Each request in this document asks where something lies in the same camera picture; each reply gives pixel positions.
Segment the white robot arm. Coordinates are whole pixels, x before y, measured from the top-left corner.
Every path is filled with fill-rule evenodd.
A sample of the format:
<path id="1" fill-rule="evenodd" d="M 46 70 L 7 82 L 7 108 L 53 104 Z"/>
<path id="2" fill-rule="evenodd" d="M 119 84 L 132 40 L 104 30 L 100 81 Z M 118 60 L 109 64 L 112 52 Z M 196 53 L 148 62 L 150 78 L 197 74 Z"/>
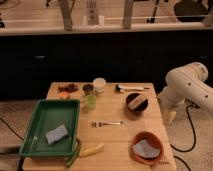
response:
<path id="1" fill-rule="evenodd" d="M 166 86 L 157 95 L 165 125 L 173 121 L 175 108 L 186 99 L 213 114 L 213 88 L 205 84 L 207 78 L 207 67 L 200 62 L 174 68 L 166 74 Z"/>

